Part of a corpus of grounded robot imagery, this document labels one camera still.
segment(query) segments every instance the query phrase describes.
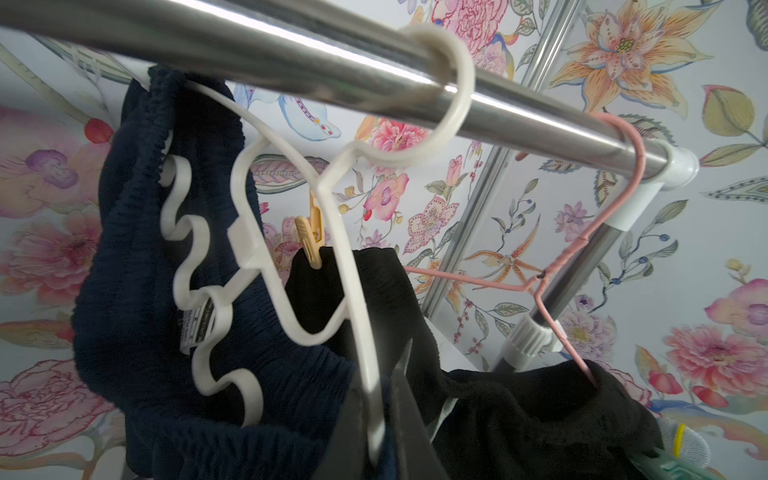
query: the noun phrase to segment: clothing label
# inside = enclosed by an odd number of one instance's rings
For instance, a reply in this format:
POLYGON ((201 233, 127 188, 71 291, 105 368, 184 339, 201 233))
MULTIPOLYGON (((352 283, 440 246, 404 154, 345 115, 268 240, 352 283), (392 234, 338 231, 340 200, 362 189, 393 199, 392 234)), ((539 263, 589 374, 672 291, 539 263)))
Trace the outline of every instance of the clothing label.
POLYGON ((184 355, 200 345, 214 328, 214 303, 210 299, 194 310, 187 310, 181 317, 181 343, 179 349, 184 355))

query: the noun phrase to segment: painted flower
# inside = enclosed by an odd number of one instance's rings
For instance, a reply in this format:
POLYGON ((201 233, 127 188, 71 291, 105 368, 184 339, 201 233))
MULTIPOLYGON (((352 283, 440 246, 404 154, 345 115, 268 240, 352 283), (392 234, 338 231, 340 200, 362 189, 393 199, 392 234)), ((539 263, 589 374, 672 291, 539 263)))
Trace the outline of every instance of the painted flower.
POLYGON ((568 307, 559 320, 568 334, 568 341, 581 358, 603 361, 611 358, 616 342, 616 326, 612 318, 602 319, 568 307))
POLYGON ((713 322, 732 325, 733 331, 768 343, 768 280, 758 278, 735 289, 704 309, 713 322))
POLYGON ((491 43, 506 12, 502 0, 438 0, 432 22, 455 33, 474 57, 491 43))
POLYGON ((475 65, 483 70, 504 76, 507 71, 507 55, 502 41, 495 41, 475 54, 475 65))
POLYGON ((558 227, 554 230, 555 233, 565 232, 565 241, 572 242, 576 240, 576 237, 581 235, 581 232, 586 230, 591 220, 584 221, 584 216, 587 211, 581 208, 581 202, 577 202, 573 207, 565 204, 563 210, 558 211, 558 215, 554 219, 554 222, 558 227))
POLYGON ((296 217, 283 218, 283 228, 280 232, 269 223, 264 224, 264 241, 272 252, 272 260, 283 285, 288 281, 293 256, 303 248, 295 219, 296 217))
POLYGON ((363 248, 387 248, 389 245, 379 230, 373 231, 373 237, 366 237, 366 244, 363 248))
POLYGON ((12 246, 0 250, 0 293, 18 295, 36 290, 45 305, 74 303, 88 276, 101 222, 95 207, 75 210, 64 219, 64 231, 50 220, 35 220, 14 233, 12 246))
POLYGON ((366 210, 363 218, 368 220, 373 214, 379 220, 390 221, 400 203, 400 197, 406 192, 406 185, 408 185, 406 174, 400 174, 397 178, 390 178, 376 185, 371 196, 362 205, 366 210))
POLYGON ((408 235, 405 253, 412 253, 425 246, 440 233, 451 221, 458 204, 448 204, 442 197, 435 195, 427 204, 424 213, 416 214, 408 220, 408 235))
POLYGON ((0 382, 0 458, 73 439, 114 408, 88 390, 74 360, 38 362, 10 382, 0 382))
POLYGON ((646 408, 650 406, 650 398, 653 395, 653 392, 635 383, 632 375, 626 372, 622 372, 621 370, 617 370, 606 362, 601 362, 598 360, 597 364, 603 367, 606 372, 613 375, 616 380, 618 380, 619 383, 624 387, 624 390, 627 390, 627 393, 635 402, 639 402, 646 408))
POLYGON ((458 185, 458 179, 462 175, 462 163, 463 157, 459 155, 451 160, 451 163, 448 165, 448 174, 445 175, 445 184, 449 187, 458 185))
POLYGON ((654 370, 648 373, 648 383, 662 393, 669 393, 670 395, 677 395, 683 392, 683 387, 674 378, 674 375, 666 372, 659 372, 654 370))
MULTIPOLYGON (((98 126, 86 131, 95 140, 98 126)), ((46 207, 96 203, 110 144, 80 145, 62 124, 0 107, 0 217, 28 218, 46 207)))
POLYGON ((667 358, 683 376, 712 390, 754 397, 768 393, 768 349, 748 336, 725 339, 720 326, 673 328, 667 358))
POLYGON ((652 108, 687 116, 687 102, 666 72, 712 58, 687 39, 717 9, 678 8, 669 2, 646 8, 645 0, 627 0, 616 15, 587 17, 589 41, 568 51, 571 61, 555 74, 550 88, 582 85, 587 111, 600 110, 621 95, 652 108))
POLYGON ((426 137, 425 128, 382 119, 373 128, 369 143, 381 151, 400 151, 415 147, 426 137))

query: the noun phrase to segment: yellow clothespin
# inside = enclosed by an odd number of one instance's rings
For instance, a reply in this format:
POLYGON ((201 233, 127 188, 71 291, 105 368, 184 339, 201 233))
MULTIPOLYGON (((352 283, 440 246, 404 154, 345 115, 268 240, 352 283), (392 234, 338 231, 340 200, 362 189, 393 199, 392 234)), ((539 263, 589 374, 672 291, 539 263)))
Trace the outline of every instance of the yellow clothespin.
POLYGON ((310 266, 319 270, 323 266, 320 259, 320 247, 326 244, 326 230, 323 228, 323 212, 317 204, 315 195, 310 191, 310 218, 296 217, 294 220, 296 231, 299 232, 301 244, 304 245, 306 258, 310 261, 310 266))

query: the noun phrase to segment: chrome rod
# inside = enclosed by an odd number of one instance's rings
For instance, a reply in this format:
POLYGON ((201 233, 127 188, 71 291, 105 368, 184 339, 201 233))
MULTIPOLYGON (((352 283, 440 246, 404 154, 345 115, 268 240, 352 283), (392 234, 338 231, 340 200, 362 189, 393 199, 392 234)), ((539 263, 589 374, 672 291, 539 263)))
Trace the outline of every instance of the chrome rod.
MULTIPOLYGON (((433 127, 455 91, 446 60, 402 33, 307 0, 0 0, 0 24, 182 70, 433 127)), ((616 128, 478 71, 460 135, 631 175, 616 128)), ((647 142, 646 177, 667 163, 647 142)))

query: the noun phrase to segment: pink blossom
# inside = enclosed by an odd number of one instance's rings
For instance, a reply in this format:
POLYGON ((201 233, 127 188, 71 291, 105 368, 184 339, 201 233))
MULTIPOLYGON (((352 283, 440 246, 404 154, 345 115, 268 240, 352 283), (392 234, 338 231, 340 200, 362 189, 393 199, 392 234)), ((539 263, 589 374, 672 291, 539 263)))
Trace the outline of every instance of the pink blossom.
POLYGON ((384 180, 376 185, 371 196, 362 205, 368 216, 366 220, 370 218, 368 212, 373 212, 379 220, 390 221, 400 203, 400 197, 406 192, 406 185, 408 185, 408 175, 406 174, 384 180))
POLYGON ((448 165, 448 175, 445 176, 445 184, 449 187, 453 187, 454 185, 458 184, 458 179, 462 175, 462 162, 463 157, 459 155, 458 157, 451 160, 451 163, 448 165))
POLYGON ((504 76, 507 70, 507 55, 502 43, 495 41, 475 54, 475 65, 483 70, 504 76))
POLYGON ((373 237, 366 237, 366 245, 363 248, 387 248, 388 246, 384 236, 375 230, 373 237))
MULTIPOLYGON (((103 140, 104 128, 94 129, 86 134, 103 140)), ((62 124, 0 107, 0 144, 0 217, 28 218, 50 206, 98 201, 109 143, 81 146, 62 124)))
POLYGON ((634 401, 639 402, 644 407, 650 407, 650 398, 653 393, 649 389, 645 389, 635 383, 632 375, 626 372, 622 372, 621 370, 617 370, 606 362, 597 361, 597 364, 603 367, 606 372, 613 375, 616 380, 621 383, 624 389, 627 390, 627 393, 634 401))
POLYGON ((288 281, 293 256, 303 248, 299 232, 296 230, 295 219, 295 217, 283 218, 283 228, 279 233, 274 226, 269 223, 264 224, 264 240, 272 252, 272 260, 275 262, 275 268, 283 285, 288 281))
POLYGON ((447 204, 442 197, 435 195, 427 204, 423 214, 416 214, 408 220, 408 235, 405 253, 412 253, 425 246, 451 221, 458 204, 447 204))
POLYGON ((369 142, 381 151, 400 151, 415 147, 426 136, 425 128, 384 119, 371 132, 369 142))
POLYGON ((733 325, 733 331, 768 342, 768 280, 758 278, 735 289, 704 309, 713 322, 733 325))
POLYGON ((475 56, 491 43, 506 11, 502 0, 438 0, 432 22, 457 34, 475 56))
POLYGON ((712 390, 755 397, 768 393, 768 349, 738 333, 723 338, 720 326, 673 328, 664 343, 680 374, 712 390))
POLYGON ((0 293, 18 295, 37 290, 45 305, 74 303, 88 276, 101 236, 95 207, 74 210, 64 220, 64 231, 39 219, 17 231, 12 247, 0 250, 0 293))
POLYGON ((74 360, 38 362, 10 382, 0 382, 0 458, 73 439, 114 408, 88 390, 74 360))

